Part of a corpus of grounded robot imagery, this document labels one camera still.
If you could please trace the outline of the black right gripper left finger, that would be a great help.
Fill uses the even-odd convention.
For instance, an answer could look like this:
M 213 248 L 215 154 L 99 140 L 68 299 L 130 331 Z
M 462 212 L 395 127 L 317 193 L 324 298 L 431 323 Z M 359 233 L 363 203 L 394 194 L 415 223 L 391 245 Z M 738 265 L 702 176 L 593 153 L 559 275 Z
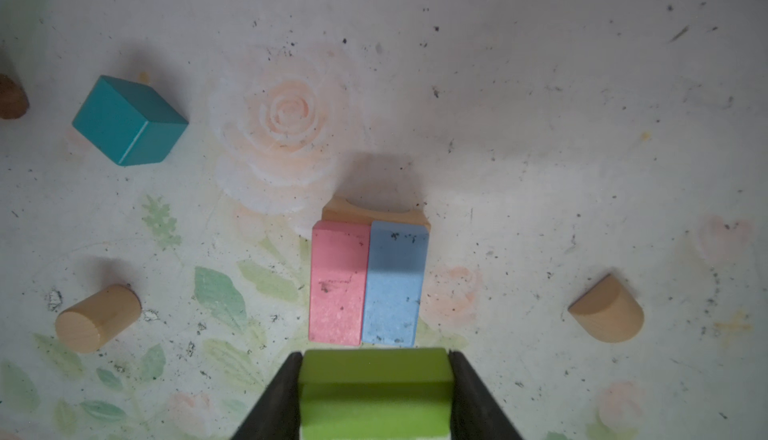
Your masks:
M 299 440 L 301 352 L 289 354 L 231 440 Z

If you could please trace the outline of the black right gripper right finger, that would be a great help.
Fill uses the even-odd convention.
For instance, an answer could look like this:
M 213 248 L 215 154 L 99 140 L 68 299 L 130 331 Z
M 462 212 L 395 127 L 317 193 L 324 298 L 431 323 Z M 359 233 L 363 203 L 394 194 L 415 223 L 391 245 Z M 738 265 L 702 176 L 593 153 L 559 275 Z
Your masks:
M 452 440 L 522 440 L 466 356 L 449 351 L 454 374 L 450 416 Z

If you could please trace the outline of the green wood block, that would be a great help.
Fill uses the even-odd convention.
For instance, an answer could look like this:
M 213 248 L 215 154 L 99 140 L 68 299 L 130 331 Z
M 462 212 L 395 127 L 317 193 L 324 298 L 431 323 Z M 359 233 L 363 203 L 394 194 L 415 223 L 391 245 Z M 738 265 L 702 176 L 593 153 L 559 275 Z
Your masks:
M 442 348 L 310 350 L 298 390 L 304 439 L 449 435 L 454 374 Z

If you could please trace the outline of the pink wood block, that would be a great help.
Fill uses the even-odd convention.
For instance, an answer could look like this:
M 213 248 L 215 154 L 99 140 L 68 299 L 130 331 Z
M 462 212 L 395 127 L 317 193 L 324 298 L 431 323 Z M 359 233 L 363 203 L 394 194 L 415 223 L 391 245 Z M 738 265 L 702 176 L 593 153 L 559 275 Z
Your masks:
M 371 227 L 321 220 L 312 230 L 308 339 L 361 344 Z

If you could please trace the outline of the light blue wood block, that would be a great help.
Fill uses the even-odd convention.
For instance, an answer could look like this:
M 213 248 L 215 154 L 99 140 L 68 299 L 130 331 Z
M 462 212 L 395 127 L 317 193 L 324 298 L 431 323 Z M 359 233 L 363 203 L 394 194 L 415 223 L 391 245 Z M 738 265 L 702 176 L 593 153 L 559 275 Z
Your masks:
M 429 232 L 423 225 L 372 223 L 363 342 L 414 345 L 428 242 Z

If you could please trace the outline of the natural wood arch block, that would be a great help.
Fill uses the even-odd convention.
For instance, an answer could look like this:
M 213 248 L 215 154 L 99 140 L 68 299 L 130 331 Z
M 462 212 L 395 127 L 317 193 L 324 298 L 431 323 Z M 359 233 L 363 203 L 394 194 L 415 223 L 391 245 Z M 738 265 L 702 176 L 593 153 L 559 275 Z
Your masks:
M 374 221 L 420 225 L 428 232 L 431 225 L 422 210 L 409 210 L 406 212 L 388 212 L 372 210 L 353 205 L 345 198 L 334 196 L 322 209 L 323 221 L 371 225 Z

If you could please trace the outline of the teal wood cube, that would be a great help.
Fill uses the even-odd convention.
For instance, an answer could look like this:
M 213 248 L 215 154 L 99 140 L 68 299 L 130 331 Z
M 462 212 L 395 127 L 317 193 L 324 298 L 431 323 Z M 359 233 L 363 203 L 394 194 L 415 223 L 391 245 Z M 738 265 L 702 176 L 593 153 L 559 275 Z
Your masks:
M 113 163 L 128 167 L 163 162 L 188 121 L 153 88 L 101 76 L 72 126 Z

